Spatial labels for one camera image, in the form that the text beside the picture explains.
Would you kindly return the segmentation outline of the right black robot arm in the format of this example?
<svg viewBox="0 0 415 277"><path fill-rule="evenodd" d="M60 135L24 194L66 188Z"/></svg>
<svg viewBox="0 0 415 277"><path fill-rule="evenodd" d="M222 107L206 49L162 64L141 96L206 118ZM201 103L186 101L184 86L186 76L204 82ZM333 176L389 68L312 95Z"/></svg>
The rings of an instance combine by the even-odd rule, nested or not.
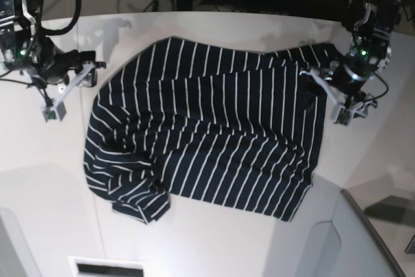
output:
<svg viewBox="0 0 415 277"><path fill-rule="evenodd" d="M13 72L27 76L24 85L36 88L44 100L46 121L61 121L67 111L65 98L75 87L92 88L97 70L106 67L95 51L64 52L52 41L71 31L80 17L82 0L75 0L74 14L61 29L42 25L44 0L1 0L1 80L9 82Z"/></svg>

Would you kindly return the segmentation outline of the grey robot base cover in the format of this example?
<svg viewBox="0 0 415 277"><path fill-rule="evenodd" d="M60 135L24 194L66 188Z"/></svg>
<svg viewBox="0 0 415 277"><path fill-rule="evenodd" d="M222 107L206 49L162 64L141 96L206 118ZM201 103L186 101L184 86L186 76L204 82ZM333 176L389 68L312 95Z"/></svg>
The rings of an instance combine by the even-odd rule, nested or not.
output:
<svg viewBox="0 0 415 277"><path fill-rule="evenodd" d="M290 222L274 226L263 276L404 276L348 191L317 176Z"/></svg>
<svg viewBox="0 0 415 277"><path fill-rule="evenodd" d="M1 276L41 276L16 215L1 208Z"/></svg>

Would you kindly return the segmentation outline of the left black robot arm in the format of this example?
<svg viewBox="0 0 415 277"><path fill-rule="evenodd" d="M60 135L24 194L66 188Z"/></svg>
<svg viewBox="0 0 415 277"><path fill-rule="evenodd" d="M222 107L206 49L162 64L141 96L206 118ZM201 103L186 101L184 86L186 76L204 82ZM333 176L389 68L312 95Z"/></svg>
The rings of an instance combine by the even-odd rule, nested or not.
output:
<svg viewBox="0 0 415 277"><path fill-rule="evenodd" d="M400 22L401 8L412 4L414 0L348 0L342 26L351 34L349 51L305 70L333 103L335 124L348 126L355 118L367 117L369 107L377 107L378 97L362 87L389 65L392 31Z"/></svg>

